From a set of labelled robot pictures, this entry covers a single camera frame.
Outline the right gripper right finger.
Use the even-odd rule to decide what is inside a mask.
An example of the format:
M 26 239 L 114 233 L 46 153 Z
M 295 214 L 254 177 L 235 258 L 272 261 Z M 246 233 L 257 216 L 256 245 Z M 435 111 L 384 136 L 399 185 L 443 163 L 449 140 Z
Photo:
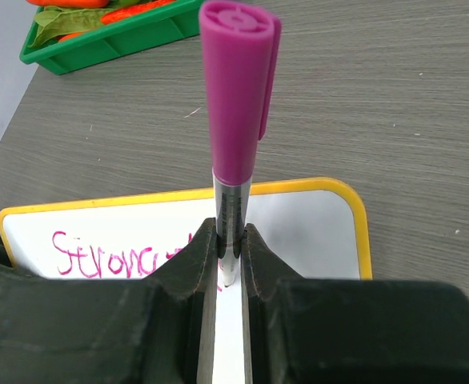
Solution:
M 443 282 L 304 278 L 242 241 L 249 383 L 469 383 L 469 298 Z

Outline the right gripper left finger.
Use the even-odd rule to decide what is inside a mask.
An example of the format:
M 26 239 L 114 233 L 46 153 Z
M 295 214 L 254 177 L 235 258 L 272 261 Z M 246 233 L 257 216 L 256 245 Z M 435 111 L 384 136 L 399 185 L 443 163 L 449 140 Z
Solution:
M 0 264 L 0 383 L 209 383 L 216 233 L 141 280 L 46 280 Z

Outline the yellow framed whiteboard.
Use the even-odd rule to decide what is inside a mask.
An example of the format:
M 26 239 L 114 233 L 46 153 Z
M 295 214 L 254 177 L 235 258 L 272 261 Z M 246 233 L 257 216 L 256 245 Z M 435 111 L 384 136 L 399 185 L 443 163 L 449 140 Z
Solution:
M 141 280 L 188 245 L 214 215 L 211 190 L 9 208 L 0 229 L 17 264 L 46 280 Z M 257 184 L 248 222 L 304 278 L 371 276 L 367 216 L 359 196 L 327 178 Z M 214 365 L 209 383 L 245 379 L 241 268 L 221 285 L 217 263 Z

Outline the pink capped marker pen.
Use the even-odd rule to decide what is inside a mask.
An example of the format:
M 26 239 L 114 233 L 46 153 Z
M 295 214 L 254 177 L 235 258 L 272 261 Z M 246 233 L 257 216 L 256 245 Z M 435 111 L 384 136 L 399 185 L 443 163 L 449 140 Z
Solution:
M 206 86 L 219 266 L 234 283 L 256 150 L 267 127 L 282 23 L 235 1 L 206 1 L 199 29 Z

